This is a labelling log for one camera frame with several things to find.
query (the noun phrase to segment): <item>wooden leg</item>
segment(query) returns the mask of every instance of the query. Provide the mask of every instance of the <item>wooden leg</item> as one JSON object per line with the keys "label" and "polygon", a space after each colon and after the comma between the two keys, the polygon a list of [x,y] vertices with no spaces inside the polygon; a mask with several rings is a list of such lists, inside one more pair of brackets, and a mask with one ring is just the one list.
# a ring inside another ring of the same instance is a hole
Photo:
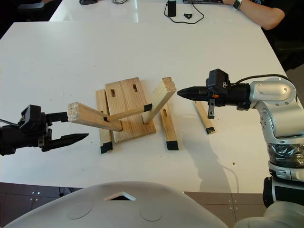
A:
{"label": "wooden leg", "polygon": [[125,111],[125,112],[122,112],[122,113],[117,113],[117,114],[114,114],[114,115],[110,115],[110,116],[106,117],[105,120],[109,121],[109,122],[114,121],[114,120],[120,120],[120,119],[129,117],[129,116],[132,116],[132,115],[147,112],[151,109],[152,109],[152,104],[147,104],[147,105],[143,105],[139,108],[131,109],[131,110],[128,110],[128,111]]}
{"label": "wooden leg", "polygon": [[201,101],[193,101],[193,103],[196,107],[196,110],[199,113],[200,119],[202,120],[202,122],[206,128],[207,134],[214,133],[215,132],[214,127],[213,127],[211,121],[208,119],[207,113],[206,113]]}
{"label": "wooden leg", "polygon": [[[109,115],[108,104],[106,100],[105,90],[101,89],[96,91],[97,110],[101,113]],[[111,131],[103,128],[99,128],[100,137],[100,152],[106,153],[113,149]]]}
{"label": "wooden leg", "polygon": [[167,149],[169,151],[178,151],[179,146],[177,144],[177,138],[174,130],[173,121],[168,103],[166,103],[161,109],[161,122],[162,128],[165,133]]}
{"label": "wooden leg", "polygon": [[170,77],[164,77],[152,95],[152,109],[142,114],[143,123],[147,124],[175,93],[176,88]]}
{"label": "wooden leg", "polygon": [[106,114],[99,112],[93,108],[85,106],[82,103],[74,102],[68,105],[67,112],[69,122],[83,124],[91,127],[104,128],[107,130],[121,131],[122,124],[120,121],[107,122],[104,117]]}

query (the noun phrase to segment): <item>robotic arm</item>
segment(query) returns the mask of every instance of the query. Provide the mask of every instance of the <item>robotic arm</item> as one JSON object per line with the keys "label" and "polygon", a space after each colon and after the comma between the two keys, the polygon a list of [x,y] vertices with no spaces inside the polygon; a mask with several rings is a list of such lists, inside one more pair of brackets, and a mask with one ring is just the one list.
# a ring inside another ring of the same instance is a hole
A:
{"label": "robotic arm", "polygon": [[40,147],[46,152],[72,145],[89,135],[70,134],[53,140],[52,129],[49,127],[57,121],[67,122],[67,113],[45,114],[41,112],[40,106],[29,105],[21,112],[18,124],[3,121],[9,125],[0,128],[0,154],[13,154],[16,149],[22,147]]}
{"label": "robotic arm", "polygon": [[[271,77],[251,84],[241,83],[247,79]],[[194,100],[207,101],[208,118],[214,118],[214,107],[234,105],[238,110],[255,108],[261,118],[261,126],[270,161],[272,178],[264,182],[264,201],[271,204],[282,200],[280,196],[303,195],[304,190],[304,111],[296,100],[296,89],[287,77],[281,75],[253,76],[231,83],[228,74],[220,69],[210,72],[206,86],[182,89],[178,95]],[[287,201],[301,202],[304,199]]]}

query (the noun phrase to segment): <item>person's arm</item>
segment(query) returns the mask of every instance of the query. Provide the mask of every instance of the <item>person's arm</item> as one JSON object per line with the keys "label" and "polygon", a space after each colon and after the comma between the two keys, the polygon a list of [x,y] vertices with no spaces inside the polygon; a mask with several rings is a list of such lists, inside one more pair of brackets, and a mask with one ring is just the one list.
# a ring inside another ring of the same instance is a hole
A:
{"label": "person's arm", "polygon": [[[224,4],[228,5],[233,5],[234,3],[234,0],[223,1]],[[239,9],[265,30],[274,29],[285,17],[285,13],[281,9],[259,5],[250,0],[242,0]]]}

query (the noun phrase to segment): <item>black cable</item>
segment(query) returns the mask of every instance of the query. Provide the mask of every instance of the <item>black cable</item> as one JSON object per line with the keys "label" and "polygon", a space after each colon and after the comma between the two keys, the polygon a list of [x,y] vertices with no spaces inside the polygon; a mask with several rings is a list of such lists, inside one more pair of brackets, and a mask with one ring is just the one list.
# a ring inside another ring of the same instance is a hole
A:
{"label": "black cable", "polygon": [[12,125],[12,126],[18,126],[18,124],[12,123],[12,122],[7,121],[7,120],[2,120],[2,119],[0,119],[0,122],[3,122],[3,123],[8,124],[8,125]]}
{"label": "black cable", "polygon": [[116,4],[116,5],[121,5],[126,3],[128,0],[122,0],[122,1],[117,1],[117,0],[112,0],[112,3]]}
{"label": "black cable", "polygon": [[169,1],[170,1],[170,0],[168,0],[167,3],[166,3],[165,11],[163,12],[163,14],[164,14],[166,17],[168,17],[168,18],[169,18],[172,22],[174,22],[174,23],[183,23],[183,24],[194,25],[194,24],[198,23],[200,20],[203,20],[204,17],[205,17],[205,15],[204,15],[202,12],[200,12],[200,11],[194,6],[194,4],[192,4],[192,6],[194,7],[194,9],[196,9],[196,11],[199,12],[199,13],[202,15],[202,17],[201,17],[200,19],[198,19],[198,20],[195,21],[195,22],[174,21],[171,17],[169,17],[169,16],[166,14],[166,9],[167,9],[168,2],[169,2]]}
{"label": "black cable", "polygon": [[239,84],[243,81],[246,81],[246,80],[249,80],[249,79],[252,79],[252,78],[259,78],[259,77],[281,77],[281,78],[284,78],[286,79],[287,81],[290,81],[288,77],[286,76],[283,76],[283,75],[278,75],[278,74],[269,74],[269,75],[255,75],[255,76],[250,76],[250,77],[244,77],[242,78],[241,80],[238,80],[236,83],[234,84]]}

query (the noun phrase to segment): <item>wood grain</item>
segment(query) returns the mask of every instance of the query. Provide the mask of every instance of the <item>wood grain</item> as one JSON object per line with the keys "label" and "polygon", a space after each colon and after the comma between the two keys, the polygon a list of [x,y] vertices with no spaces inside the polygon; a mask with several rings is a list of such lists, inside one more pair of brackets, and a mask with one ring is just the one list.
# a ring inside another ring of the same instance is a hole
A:
{"label": "wood grain", "polygon": [[202,120],[202,122],[206,128],[206,132],[208,134],[214,133],[215,132],[214,127],[213,127],[210,119],[208,119],[207,113],[206,113],[201,101],[193,101],[193,103],[196,107],[196,110],[199,113],[200,119]]}
{"label": "wood grain", "polygon": [[145,124],[149,123],[154,118],[175,91],[176,88],[171,77],[164,77],[152,95],[152,109],[142,114],[142,119]]}
{"label": "wood grain", "polygon": [[[137,77],[108,83],[105,85],[105,92],[110,115],[123,113],[147,104],[141,82]],[[154,123],[143,124],[141,114],[123,118],[121,123],[123,130],[113,132],[116,143],[156,133]]]}
{"label": "wood grain", "polygon": [[[97,110],[106,115],[109,115],[108,111],[108,103],[106,100],[105,90],[101,89],[96,91],[96,102],[97,102]],[[104,146],[106,143],[112,144],[112,135],[111,131],[103,128],[99,128],[99,138],[100,138],[100,146]]]}
{"label": "wood grain", "polygon": [[120,119],[123,119],[123,118],[126,118],[128,116],[131,116],[131,115],[136,115],[136,114],[140,114],[140,113],[143,113],[144,112],[144,106],[140,106],[138,108],[135,108],[135,109],[131,109],[131,110],[128,110],[128,111],[125,111],[125,112],[122,112],[122,113],[117,113],[117,114],[114,114],[114,115],[110,115],[107,117],[107,120],[109,122],[111,121],[114,121],[114,120],[120,120]]}
{"label": "wood grain", "polygon": [[68,105],[67,116],[68,120],[72,123],[104,128],[113,131],[122,130],[122,124],[120,121],[111,123],[104,121],[104,117],[107,116],[106,114],[79,102],[74,102]]}
{"label": "wood grain", "polygon": [[175,134],[174,125],[173,125],[168,103],[166,103],[161,108],[160,113],[161,113],[161,117],[162,117],[161,118],[162,128],[165,133],[165,138],[166,138],[166,142],[167,142],[167,149],[168,150],[178,150],[177,137]]}

